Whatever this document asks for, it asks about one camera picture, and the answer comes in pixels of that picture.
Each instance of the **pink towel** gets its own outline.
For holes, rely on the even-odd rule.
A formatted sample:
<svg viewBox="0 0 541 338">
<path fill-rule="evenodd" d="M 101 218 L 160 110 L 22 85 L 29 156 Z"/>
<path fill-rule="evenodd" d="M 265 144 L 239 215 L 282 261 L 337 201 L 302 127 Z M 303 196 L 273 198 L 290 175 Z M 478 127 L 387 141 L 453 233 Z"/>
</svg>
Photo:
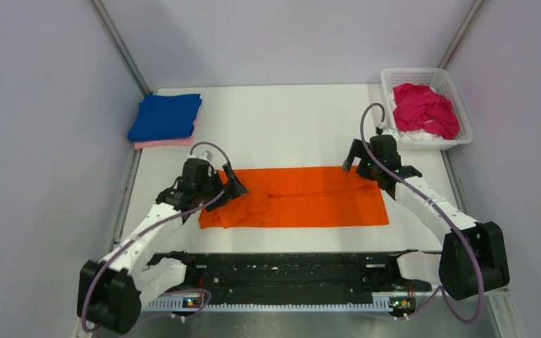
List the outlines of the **pink towel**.
<svg viewBox="0 0 541 338">
<path fill-rule="evenodd" d="M 397 105 L 393 116 L 400 131 L 424 129 L 444 139 L 454 139 L 459 133 L 451 101 L 429 86 L 404 83 L 393 88 L 393 92 Z"/>
<path fill-rule="evenodd" d="M 161 139 L 156 141 L 135 142 L 134 149 L 140 150 L 152 148 L 153 146 L 191 146 L 194 144 L 194 132 L 196 132 L 196 124 L 198 123 L 199 117 L 200 110 L 198 110 L 198 115 L 196 115 L 196 120 L 194 120 L 194 131 L 190 137 L 185 137 L 183 139 Z"/>
</svg>

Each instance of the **blue cloth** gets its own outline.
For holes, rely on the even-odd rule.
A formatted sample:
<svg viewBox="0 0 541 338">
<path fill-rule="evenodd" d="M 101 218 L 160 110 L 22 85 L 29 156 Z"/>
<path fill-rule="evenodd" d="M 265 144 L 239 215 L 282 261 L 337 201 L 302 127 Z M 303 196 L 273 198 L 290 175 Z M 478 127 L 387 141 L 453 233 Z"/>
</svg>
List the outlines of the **blue cloth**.
<svg viewBox="0 0 541 338">
<path fill-rule="evenodd" d="M 131 142 L 145 142 L 190 137 L 200 105 L 200 94 L 146 95 L 139 105 L 128 139 Z"/>
</svg>

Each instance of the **white wall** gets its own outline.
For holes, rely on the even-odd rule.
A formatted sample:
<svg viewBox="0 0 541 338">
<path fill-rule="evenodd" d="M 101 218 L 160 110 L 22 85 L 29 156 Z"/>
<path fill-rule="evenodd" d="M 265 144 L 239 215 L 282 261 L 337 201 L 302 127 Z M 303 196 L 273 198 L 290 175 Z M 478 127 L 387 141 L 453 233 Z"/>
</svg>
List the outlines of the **white wall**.
<svg viewBox="0 0 541 338">
<path fill-rule="evenodd" d="M 491 1 L 450 71 L 474 132 L 454 162 L 475 214 L 503 228 L 511 292 L 541 337 L 541 1 Z"/>
<path fill-rule="evenodd" d="M 0 0 L 0 337 L 69 337 L 138 88 L 83 0 Z"/>
<path fill-rule="evenodd" d="M 105 0 L 153 89 L 379 82 L 436 66 L 473 0 Z"/>
</svg>

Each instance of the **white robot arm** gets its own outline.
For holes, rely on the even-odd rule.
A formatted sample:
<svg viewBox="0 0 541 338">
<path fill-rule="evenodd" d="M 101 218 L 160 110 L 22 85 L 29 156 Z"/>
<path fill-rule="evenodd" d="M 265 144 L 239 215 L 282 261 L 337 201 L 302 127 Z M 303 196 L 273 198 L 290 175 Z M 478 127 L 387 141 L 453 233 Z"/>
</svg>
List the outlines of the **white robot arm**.
<svg viewBox="0 0 541 338">
<path fill-rule="evenodd" d="M 474 257 L 468 255 L 457 234 L 452 232 L 452 223 L 469 243 L 482 274 L 484 290 L 508 285 L 509 268 L 499 226 L 493 222 L 480 223 L 457 210 L 428 185 L 419 171 L 410 165 L 401 165 L 397 142 L 391 134 L 371 137 L 366 144 L 355 139 L 343 170 L 349 171 L 355 158 L 360 158 L 356 173 L 377 181 L 379 188 L 412 211 L 442 245 L 442 252 L 406 250 L 393 253 L 387 262 L 387 270 L 394 283 L 422 280 L 441 285 L 457 300 L 478 293 L 478 276 L 472 264 Z"/>
<path fill-rule="evenodd" d="M 181 252 L 153 259 L 161 244 L 179 229 L 194 208 L 211 211 L 247 193 L 230 163 L 223 184 L 205 152 L 188 158 L 182 175 L 164 189 L 140 225 L 111 253 L 88 261 L 80 271 L 77 315 L 120 334 L 131 330 L 144 306 L 182 284 L 190 256 Z"/>
</svg>

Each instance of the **metal pole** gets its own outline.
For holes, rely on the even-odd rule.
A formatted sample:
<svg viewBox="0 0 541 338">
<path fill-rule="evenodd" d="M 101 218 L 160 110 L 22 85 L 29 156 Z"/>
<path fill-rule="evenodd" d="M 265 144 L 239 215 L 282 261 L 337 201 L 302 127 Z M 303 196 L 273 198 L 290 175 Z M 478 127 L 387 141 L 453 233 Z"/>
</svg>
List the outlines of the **metal pole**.
<svg viewBox="0 0 541 338">
<path fill-rule="evenodd" d="M 457 174 L 458 170 L 456 169 L 451 151 L 441 151 L 441 156 L 444 162 L 444 168 L 447 171 L 447 176 L 449 177 L 449 182 L 451 183 L 453 197 L 455 198 L 455 202 L 457 202 L 457 208 L 463 211 L 465 214 L 473 215 L 473 211 L 468 202 L 463 183 L 461 182 L 461 178 Z"/>
<path fill-rule="evenodd" d="M 125 43 L 121 39 L 121 36 L 119 35 L 119 32 L 117 31 L 117 28 L 115 28 L 115 25 L 113 24 L 113 21 L 111 20 L 111 17 L 108 16 L 108 13 L 102 1 L 89 0 L 89 2 L 91 3 L 94 11 L 97 13 L 100 21 L 103 24 L 104 30 L 107 32 L 107 34 L 111 38 L 111 41 L 113 42 L 113 45 L 117 49 L 117 52 L 119 53 L 119 55 L 121 55 L 123 62 L 128 67 L 128 70 L 130 71 L 131 76 L 136 82 L 136 85 L 138 85 L 143 95 L 152 93 L 152 91 L 146 84 L 146 80 L 144 80 L 144 77 L 140 73 L 134 59 L 132 58 L 132 55 L 128 51 L 128 48 L 126 47 Z"/>
<path fill-rule="evenodd" d="M 482 10 L 484 9 L 487 3 L 488 3 L 488 0 L 475 0 L 474 1 L 474 4 L 472 5 L 472 8 L 470 8 L 470 12 L 466 16 L 464 23 L 459 28 L 459 31 L 457 31 L 457 34 L 455 35 L 455 38 L 453 38 L 453 41 L 449 45 L 447 52 L 442 57 L 442 60 L 440 61 L 438 65 L 439 68 L 449 67 L 449 64 L 451 63 L 451 60 L 453 60 L 453 56 L 457 52 L 457 49 L 459 48 L 459 46 L 461 46 L 461 43 L 465 40 L 476 18 L 478 18 L 478 16 L 482 13 Z"/>
</svg>

